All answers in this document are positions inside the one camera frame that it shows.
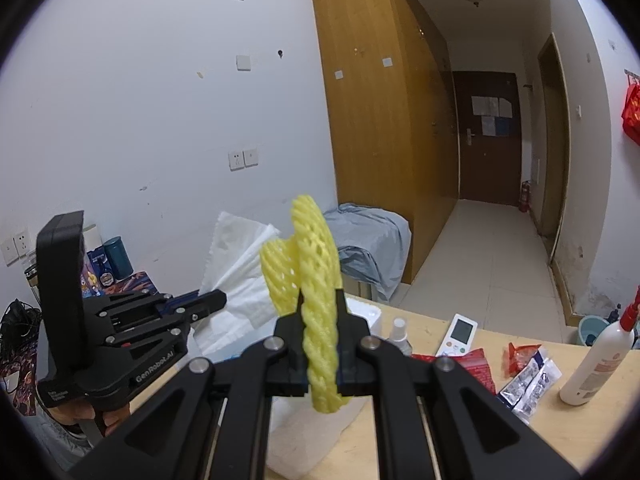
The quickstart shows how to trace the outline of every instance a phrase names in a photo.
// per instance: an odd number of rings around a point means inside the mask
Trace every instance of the teal bucket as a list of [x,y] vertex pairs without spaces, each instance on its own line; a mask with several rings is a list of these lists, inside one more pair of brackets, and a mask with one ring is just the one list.
[[587,346],[587,338],[594,335],[596,339],[609,323],[600,316],[584,316],[578,324],[578,345]]

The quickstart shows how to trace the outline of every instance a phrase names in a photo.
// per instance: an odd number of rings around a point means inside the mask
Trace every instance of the door handle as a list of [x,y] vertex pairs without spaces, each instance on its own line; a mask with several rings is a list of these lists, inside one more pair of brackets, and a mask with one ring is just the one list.
[[472,138],[475,137],[476,134],[471,133],[471,128],[466,129],[466,145],[471,146]]

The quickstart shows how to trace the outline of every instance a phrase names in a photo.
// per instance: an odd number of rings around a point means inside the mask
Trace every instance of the wooden wardrobe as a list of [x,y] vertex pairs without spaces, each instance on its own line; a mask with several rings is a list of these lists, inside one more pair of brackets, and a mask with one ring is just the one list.
[[338,201],[409,221],[411,283],[458,196],[447,43],[417,0],[313,1]]

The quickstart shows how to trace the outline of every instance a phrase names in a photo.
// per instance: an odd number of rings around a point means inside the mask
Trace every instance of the silver bolt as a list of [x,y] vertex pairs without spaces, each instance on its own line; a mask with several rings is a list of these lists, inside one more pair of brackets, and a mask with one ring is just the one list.
[[456,367],[456,362],[451,357],[438,357],[436,359],[436,367],[443,372],[450,372]]
[[194,374],[203,374],[209,369],[209,360],[204,357],[196,357],[189,361],[189,370]]
[[284,346],[284,339],[272,335],[264,340],[264,347],[267,350],[280,350]]
[[360,340],[360,344],[367,350],[375,350],[380,346],[380,339],[373,335],[366,335]]

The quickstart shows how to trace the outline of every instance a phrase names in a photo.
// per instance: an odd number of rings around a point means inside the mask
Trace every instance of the yellow foam fruit net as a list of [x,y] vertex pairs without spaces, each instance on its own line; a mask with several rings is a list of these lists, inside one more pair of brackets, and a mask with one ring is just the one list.
[[338,393],[338,330],[335,289],[342,288],[334,238],[316,202],[299,196],[291,209],[294,235],[270,240],[260,249],[262,273],[280,316],[296,311],[302,290],[302,348],[308,358],[307,378],[317,412],[334,413],[349,402]]

